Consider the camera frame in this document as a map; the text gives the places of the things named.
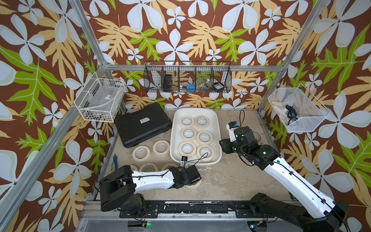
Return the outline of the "masking tape roll seven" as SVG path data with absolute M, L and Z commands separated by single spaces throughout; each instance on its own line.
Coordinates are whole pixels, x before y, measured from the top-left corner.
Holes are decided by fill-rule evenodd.
M 165 164 L 165 165 L 161 168 L 161 170 L 164 171 L 164 170 L 170 169 L 171 167 L 178 167 L 178 166 L 179 166 L 179 165 L 176 164 L 176 163 L 167 163 L 167 164 Z

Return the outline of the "masking tape roll twelve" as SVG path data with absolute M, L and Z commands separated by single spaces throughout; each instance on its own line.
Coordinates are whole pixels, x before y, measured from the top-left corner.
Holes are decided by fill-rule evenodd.
M 191 141 L 184 141 L 179 146 L 179 153 L 181 156 L 187 156 L 192 157 L 195 155 L 197 147 L 196 145 Z

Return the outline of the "masking tape roll two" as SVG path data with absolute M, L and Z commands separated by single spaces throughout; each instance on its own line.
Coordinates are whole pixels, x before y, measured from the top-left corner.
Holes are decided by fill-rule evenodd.
M 165 156 L 170 151 L 170 144 L 166 140 L 159 140 L 153 145 L 153 152 L 158 156 Z

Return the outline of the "masking tape roll four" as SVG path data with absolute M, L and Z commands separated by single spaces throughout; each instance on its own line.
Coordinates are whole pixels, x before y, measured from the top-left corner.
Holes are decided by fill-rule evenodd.
M 145 163 L 139 169 L 139 172 L 157 172 L 158 167 L 154 163 Z

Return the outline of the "masking tape roll eight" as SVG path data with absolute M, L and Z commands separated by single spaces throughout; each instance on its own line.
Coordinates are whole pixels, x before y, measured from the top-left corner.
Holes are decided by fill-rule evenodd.
M 195 141 L 197 132 L 194 128 L 183 128 L 181 138 L 183 141 Z

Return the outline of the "masking tape roll one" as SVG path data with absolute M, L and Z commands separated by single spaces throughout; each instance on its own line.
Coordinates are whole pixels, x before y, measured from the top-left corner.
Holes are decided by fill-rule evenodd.
M 147 162 L 151 158 L 151 152 L 147 146 L 138 146 L 132 152 L 132 157 L 136 162 Z

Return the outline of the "white plastic storage box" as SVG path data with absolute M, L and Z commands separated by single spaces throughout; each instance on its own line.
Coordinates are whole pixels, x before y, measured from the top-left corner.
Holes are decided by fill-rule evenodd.
M 218 121 L 216 112 L 210 109 L 203 109 L 203 108 L 182 108 L 175 112 L 174 118 L 173 118 L 172 132 L 171 132 L 171 141 L 170 141 L 171 158 L 177 163 L 180 163 L 182 159 L 182 156 L 179 153 L 178 149 L 179 149 L 180 144 L 184 142 L 181 138 L 181 131 L 183 127 L 180 126 L 180 123 L 179 123 L 180 118 L 183 116 L 191 116 L 194 118 L 194 121 L 195 121 L 195 117 L 197 116 L 207 116 L 210 119 L 210 124 L 207 128 L 199 128 L 195 125 L 192 128 L 194 128 L 197 133 L 199 131 L 209 131 L 213 135 L 213 142 L 209 146 L 211 146 L 214 149 L 216 155 L 212 162 L 201 162 L 200 160 L 196 165 L 202 167 L 202 166 L 213 166 L 217 164 L 222 158 L 222 148 L 219 144 L 219 141 L 221 140 L 219 121 Z M 202 146 L 201 144 L 197 142 L 197 140 L 191 141 L 191 142 L 193 142 L 197 148 L 199 146 Z M 194 160 L 194 159 L 198 159 L 196 153 L 194 156 L 188 157 L 188 160 Z

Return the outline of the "masking tape roll three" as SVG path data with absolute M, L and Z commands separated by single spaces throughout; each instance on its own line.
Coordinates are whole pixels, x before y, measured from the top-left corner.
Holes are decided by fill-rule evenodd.
M 130 165 L 130 168 L 132 171 L 137 171 L 137 172 L 139 171 L 139 169 L 133 164 Z

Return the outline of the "masking tape roll nine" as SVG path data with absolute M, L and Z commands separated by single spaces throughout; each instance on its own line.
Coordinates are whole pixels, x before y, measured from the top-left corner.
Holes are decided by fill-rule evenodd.
M 186 187 L 189 189 L 196 189 L 201 185 L 201 183 L 202 183 L 202 180 L 198 181 L 196 184 L 193 184 L 191 186 L 186 186 Z

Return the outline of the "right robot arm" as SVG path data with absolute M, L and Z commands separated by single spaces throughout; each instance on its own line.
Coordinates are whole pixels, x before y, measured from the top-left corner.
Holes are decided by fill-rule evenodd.
M 249 201 L 251 214 L 283 219 L 304 232 L 335 232 L 344 225 L 349 212 L 346 203 L 335 202 L 315 188 L 270 145 L 259 145 L 249 127 L 239 126 L 232 121 L 226 128 L 230 137 L 220 140 L 222 151 L 226 154 L 236 153 L 244 163 L 257 166 L 275 178 L 301 204 L 287 204 L 258 193 Z

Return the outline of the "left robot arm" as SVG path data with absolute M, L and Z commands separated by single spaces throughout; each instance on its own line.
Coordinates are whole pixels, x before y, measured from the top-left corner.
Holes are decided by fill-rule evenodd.
M 120 209 L 138 216 L 146 211 L 146 201 L 141 191 L 180 189 L 196 185 L 201 180 L 201 174 L 194 164 L 187 168 L 171 166 L 158 172 L 137 172 L 131 170 L 129 165 L 124 165 L 98 181 L 100 209 L 102 212 Z

